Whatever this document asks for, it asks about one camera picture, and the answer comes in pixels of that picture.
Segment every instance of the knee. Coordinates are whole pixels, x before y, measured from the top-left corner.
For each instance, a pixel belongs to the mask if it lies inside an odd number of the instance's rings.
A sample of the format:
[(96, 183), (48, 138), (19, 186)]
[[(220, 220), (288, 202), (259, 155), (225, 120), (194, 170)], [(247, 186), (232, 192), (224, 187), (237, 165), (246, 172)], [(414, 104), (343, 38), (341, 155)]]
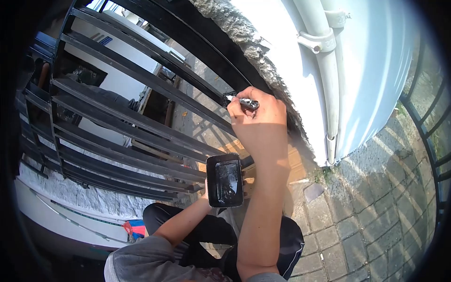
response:
[(159, 207), (159, 205), (161, 205), (161, 204), (160, 203), (152, 203), (152, 204), (148, 205), (143, 211), (143, 220), (146, 221), (151, 218), (155, 218), (161, 209)]
[(299, 225), (289, 217), (282, 217), (281, 222), (281, 238), (290, 238), (298, 242), (304, 242), (304, 236), (302, 235)]

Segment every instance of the forearm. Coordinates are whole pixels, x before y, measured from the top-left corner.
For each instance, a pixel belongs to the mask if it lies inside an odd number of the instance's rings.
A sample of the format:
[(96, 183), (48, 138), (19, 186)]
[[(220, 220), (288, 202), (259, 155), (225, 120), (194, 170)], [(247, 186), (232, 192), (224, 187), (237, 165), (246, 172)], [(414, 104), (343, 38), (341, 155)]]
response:
[(257, 273), (278, 273), (276, 264), (288, 173), (286, 166), (257, 167), (255, 192), (238, 242), (237, 267), (243, 281)]
[(200, 198), (163, 223), (153, 235), (165, 238), (175, 247), (199, 224), (211, 209), (208, 199)]

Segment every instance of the textured stone wall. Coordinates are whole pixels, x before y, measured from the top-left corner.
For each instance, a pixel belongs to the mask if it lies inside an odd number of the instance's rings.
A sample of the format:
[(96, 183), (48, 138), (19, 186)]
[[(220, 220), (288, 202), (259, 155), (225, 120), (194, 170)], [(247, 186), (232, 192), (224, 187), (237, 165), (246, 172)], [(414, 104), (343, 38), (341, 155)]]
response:
[(211, 18), (229, 38), (240, 46), (244, 56), (265, 79), (277, 99), (287, 105), (288, 118), (307, 141), (299, 113), (294, 110), (291, 94), (271, 60), (266, 56), (268, 42), (262, 38), (251, 22), (228, 0), (189, 0), (206, 18)]

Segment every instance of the right hand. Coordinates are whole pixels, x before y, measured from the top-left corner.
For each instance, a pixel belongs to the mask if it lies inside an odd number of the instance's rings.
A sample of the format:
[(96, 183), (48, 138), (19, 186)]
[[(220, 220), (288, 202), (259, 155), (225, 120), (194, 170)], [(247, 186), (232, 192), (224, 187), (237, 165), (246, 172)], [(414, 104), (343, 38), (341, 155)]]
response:
[[(255, 111), (243, 110), (240, 98), (257, 100), (260, 106)], [(257, 167), (261, 164), (288, 166), (286, 106), (281, 100), (250, 86), (232, 99), (227, 110), (233, 131)]]

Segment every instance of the white pipe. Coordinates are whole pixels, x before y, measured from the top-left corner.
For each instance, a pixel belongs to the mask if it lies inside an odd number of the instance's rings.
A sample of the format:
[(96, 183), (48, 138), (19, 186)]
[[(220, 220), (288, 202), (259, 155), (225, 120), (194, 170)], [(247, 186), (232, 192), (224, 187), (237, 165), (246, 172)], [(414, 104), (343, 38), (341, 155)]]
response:
[[(330, 32), (329, 23), (320, 0), (294, 0), (299, 14), (313, 36), (326, 36)], [(338, 133), (339, 86), (335, 50), (316, 55), (321, 73), (322, 87), (327, 112), (327, 152), (330, 165), (335, 163), (336, 135)]]
[[(321, 0), (322, 6), (326, 11), (338, 11), (339, 5), (336, 0)], [(345, 95), (346, 95), (346, 79), (345, 79), (345, 63), (343, 59), (343, 44), (341, 43), (341, 32), (344, 28), (335, 28), (334, 30), (334, 36), (335, 36), (335, 56), (337, 59), (337, 71), (338, 71), (338, 93), (339, 93), (339, 115), (338, 115), (338, 134), (343, 134), (342, 132), (342, 126), (343, 126), (343, 111), (344, 111), (344, 103), (345, 101)]]

